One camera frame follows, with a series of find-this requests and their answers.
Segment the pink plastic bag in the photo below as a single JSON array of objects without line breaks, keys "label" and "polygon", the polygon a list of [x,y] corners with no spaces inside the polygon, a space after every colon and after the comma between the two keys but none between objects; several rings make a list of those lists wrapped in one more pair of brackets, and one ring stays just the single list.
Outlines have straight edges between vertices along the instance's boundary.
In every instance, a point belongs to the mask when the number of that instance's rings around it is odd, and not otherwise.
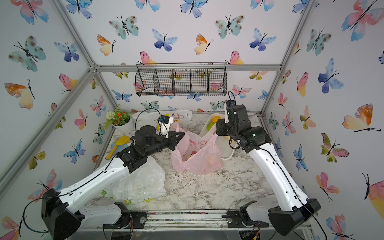
[{"label": "pink plastic bag", "polygon": [[172,130],[185,133],[185,136],[172,151],[172,165],[175,171],[188,171],[196,175],[206,175],[214,173],[223,167],[223,151],[216,143],[218,135],[216,127],[203,137],[187,132],[178,123],[172,124]]}]

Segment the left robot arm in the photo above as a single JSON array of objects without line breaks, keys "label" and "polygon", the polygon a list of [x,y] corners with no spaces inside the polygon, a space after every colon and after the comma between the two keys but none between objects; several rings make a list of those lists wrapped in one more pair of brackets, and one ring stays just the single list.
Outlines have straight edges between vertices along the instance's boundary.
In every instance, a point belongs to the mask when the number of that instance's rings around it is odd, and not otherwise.
[{"label": "left robot arm", "polygon": [[141,127],[135,132],[133,142],[108,164],[65,189],[45,192],[41,216],[51,237],[65,240],[79,229],[99,225],[109,229],[132,229],[135,220],[124,203],[95,208],[86,208],[85,204],[105,187],[144,165],[149,156],[164,149],[174,151],[184,136],[184,132],[175,131],[161,136],[152,126]]}]

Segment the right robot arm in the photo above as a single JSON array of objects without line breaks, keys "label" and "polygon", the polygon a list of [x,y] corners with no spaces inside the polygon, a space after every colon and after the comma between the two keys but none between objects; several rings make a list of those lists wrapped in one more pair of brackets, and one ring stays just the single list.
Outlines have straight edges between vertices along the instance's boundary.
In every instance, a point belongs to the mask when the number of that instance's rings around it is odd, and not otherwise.
[{"label": "right robot arm", "polygon": [[267,216],[275,230],[286,236],[321,209],[319,201],[309,198],[290,176],[264,128],[252,127],[244,105],[229,100],[225,119],[218,120],[216,128],[218,136],[229,137],[230,143],[236,142],[258,164],[278,200],[279,205],[268,210],[254,204],[246,206],[251,221]]}]

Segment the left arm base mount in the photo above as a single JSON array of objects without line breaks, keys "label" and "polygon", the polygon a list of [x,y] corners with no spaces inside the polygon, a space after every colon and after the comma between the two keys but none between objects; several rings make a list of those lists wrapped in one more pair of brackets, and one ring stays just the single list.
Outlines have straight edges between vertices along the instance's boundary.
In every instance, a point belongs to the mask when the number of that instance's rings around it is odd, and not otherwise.
[{"label": "left arm base mount", "polygon": [[119,218],[111,224],[103,224],[104,229],[144,229],[147,221],[147,212],[130,211],[123,202],[115,202],[113,207],[117,207],[121,214]]}]

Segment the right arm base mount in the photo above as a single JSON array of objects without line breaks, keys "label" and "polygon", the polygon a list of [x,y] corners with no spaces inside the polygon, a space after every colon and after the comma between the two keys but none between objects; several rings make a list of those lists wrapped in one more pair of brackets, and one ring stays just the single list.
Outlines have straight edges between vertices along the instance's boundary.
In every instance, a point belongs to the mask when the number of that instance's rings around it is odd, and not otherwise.
[{"label": "right arm base mount", "polygon": [[239,210],[227,211],[222,215],[226,219],[228,228],[267,228],[270,220],[268,209],[258,206],[256,201],[251,201],[240,207]]}]

